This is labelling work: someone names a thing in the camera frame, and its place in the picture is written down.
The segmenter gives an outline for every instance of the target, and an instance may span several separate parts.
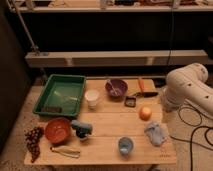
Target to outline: floor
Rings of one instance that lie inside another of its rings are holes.
[[[0,156],[0,170],[1,171],[68,171],[68,170],[137,170],[143,171],[147,170],[148,166],[135,166],[135,167],[104,167],[104,166],[84,166],[84,167],[66,167],[66,166],[57,166],[57,167],[47,167],[47,166],[26,166],[23,163],[25,153],[26,153],[26,144],[24,140],[24,133],[31,129],[36,121],[36,115],[29,115],[29,113],[22,111],[22,115],[19,115],[17,118],[16,124],[11,132],[10,137],[8,138],[7,144]],[[199,122],[199,116],[196,112],[191,110],[184,110],[182,117],[185,121],[190,122],[191,124],[197,124]],[[175,136],[180,139],[189,140],[190,135],[194,127],[186,125],[182,122],[177,114],[177,112],[164,113],[163,121],[168,124],[170,135]],[[213,120],[208,120],[203,118],[202,125],[213,126]],[[197,131],[194,135],[194,141],[199,142],[203,145],[208,146],[207,142],[204,139],[205,129]],[[213,133],[208,134],[210,140],[213,140]],[[189,143],[180,142],[174,140],[174,146],[177,151],[178,161],[175,165],[159,165],[155,170],[161,171],[188,171],[190,170],[190,152],[189,152]],[[204,149],[198,145],[193,145],[193,161],[194,161],[194,171],[211,171],[212,162],[213,162],[213,151]]]

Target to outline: toy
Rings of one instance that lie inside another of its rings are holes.
[[[72,120],[71,126],[76,130],[76,136],[80,139],[87,138],[88,134],[92,134],[92,125],[88,123],[83,123],[77,120]]]

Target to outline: wooden table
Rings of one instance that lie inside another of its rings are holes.
[[[137,79],[125,80],[128,84],[127,95],[139,91]],[[93,133],[89,139],[80,142],[72,130],[72,136],[67,146],[81,150],[78,159],[62,156],[50,151],[51,144],[43,136],[40,141],[41,154],[33,165],[142,165],[142,164],[172,164],[176,163],[176,152],[171,139],[161,147],[154,147],[144,133],[148,122],[139,119],[138,111],[141,106],[149,106],[152,111],[151,120],[161,123],[167,131],[166,124],[162,123],[162,108],[158,97],[140,98],[135,108],[125,107],[124,101],[112,101],[106,94],[104,85],[106,80],[87,80],[86,90],[95,88],[100,91],[100,101],[95,111],[88,109],[85,99],[82,101],[78,120],[91,123]],[[144,80],[145,90],[155,90],[152,80]],[[24,104],[26,112],[32,114],[41,86],[33,86]],[[40,119],[39,125],[46,125]],[[118,140],[128,136],[134,142],[134,149],[128,157],[123,157],[118,151]],[[24,163],[32,165],[31,156],[27,152]]]

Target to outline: orange bowl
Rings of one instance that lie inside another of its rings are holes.
[[[53,144],[66,141],[70,135],[70,121],[66,118],[54,118],[50,120],[44,129],[45,137]]]

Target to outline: gray object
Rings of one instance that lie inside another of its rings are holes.
[[[161,146],[166,140],[166,133],[157,122],[150,122],[144,132],[154,146]]]
[[[118,148],[122,155],[128,155],[133,147],[133,141],[128,137],[123,137],[118,141]]]

